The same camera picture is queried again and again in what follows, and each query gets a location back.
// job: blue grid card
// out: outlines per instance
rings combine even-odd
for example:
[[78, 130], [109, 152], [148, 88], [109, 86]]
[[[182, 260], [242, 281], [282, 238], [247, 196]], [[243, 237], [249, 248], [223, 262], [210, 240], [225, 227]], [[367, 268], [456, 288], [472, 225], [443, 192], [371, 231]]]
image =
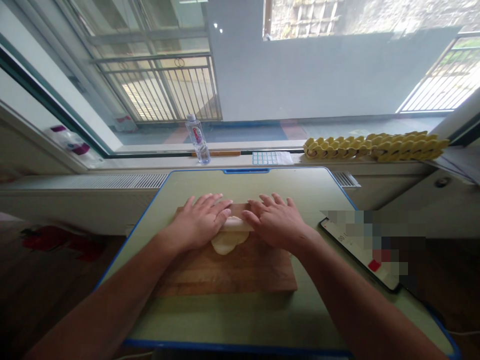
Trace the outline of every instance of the blue grid card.
[[278, 165], [276, 151], [263, 151], [253, 153], [253, 165]]

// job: wooden floor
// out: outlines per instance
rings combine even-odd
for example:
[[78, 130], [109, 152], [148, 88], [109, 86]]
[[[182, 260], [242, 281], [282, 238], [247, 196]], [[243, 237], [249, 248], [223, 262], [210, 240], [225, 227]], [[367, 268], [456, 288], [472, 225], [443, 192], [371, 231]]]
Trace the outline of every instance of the wooden floor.
[[[26, 227], [25, 223], [0, 222], [2, 359], [19, 359], [86, 297], [124, 241], [123, 237], [99, 238], [106, 244], [103, 255], [94, 263], [86, 263], [63, 250], [45, 253], [23, 248], [19, 231]], [[425, 300], [451, 331], [480, 330], [479, 249], [474, 241], [427, 242]], [[464, 359], [480, 359], [480, 335], [453, 338]], [[114, 358], [146, 351], [151, 349], [122, 346]]]

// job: plastic bottle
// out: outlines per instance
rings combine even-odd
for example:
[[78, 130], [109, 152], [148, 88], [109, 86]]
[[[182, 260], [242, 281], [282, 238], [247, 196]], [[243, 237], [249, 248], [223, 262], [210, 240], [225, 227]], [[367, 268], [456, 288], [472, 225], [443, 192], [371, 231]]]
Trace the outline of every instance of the plastic bottle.
[[210, 162], [210, 152], [202, 131], [202, 124], [200, 124], [200, 121], [198, 121], [193, 114], [188, 114], [186, 119], [187, 122], [185, 125], [190, 134], [190, 140], [195, 149], [196, 157], [200, 164], [206, 165]]
[[52, 131], [51, 138], [62, 148], [74, 153], [86, 167], [98, 168], [104, 162], [104, 159], [75, 132], [68, 130], [63, 125], [53, 126], [50, 129]]

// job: balcony railing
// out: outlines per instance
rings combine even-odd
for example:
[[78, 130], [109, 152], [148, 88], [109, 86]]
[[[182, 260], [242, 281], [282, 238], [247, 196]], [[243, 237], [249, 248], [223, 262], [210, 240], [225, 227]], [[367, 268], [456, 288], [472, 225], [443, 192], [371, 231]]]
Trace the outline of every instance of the balcony railing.
[[480, 86], [480, 32], [459, 33], [398, 109], [455, 110]]
[[221, 120], [210, 54], [93, 60], [136, 123]]

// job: table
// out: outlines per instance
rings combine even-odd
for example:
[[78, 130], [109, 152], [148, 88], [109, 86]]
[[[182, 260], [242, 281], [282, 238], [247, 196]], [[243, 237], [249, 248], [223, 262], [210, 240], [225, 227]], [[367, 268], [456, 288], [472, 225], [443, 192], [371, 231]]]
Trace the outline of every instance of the table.
[[[324, 167], [173, 171], [126, 240], [101, 282], [133, 257], [173, 219], [191, 195], [222, 193], [234, 203], [258, 199], [259, 194], [291, 197], [304, 219], [318, 229], [321, 210], [356, 210]], [[347, 253], [318, 229], [362, 276], [368, 277]], [[332, 322], [307, 272], [292, 257], [298, 291], [284, 293], [214, 294], [151, 298], [125, 344], [139, 347], [226, 350], [283, 355], [349, 356], [347, 345]], [[397, 306], [445, 354], [459, 351], [445, 329], [407, 290], [387, 293]]]

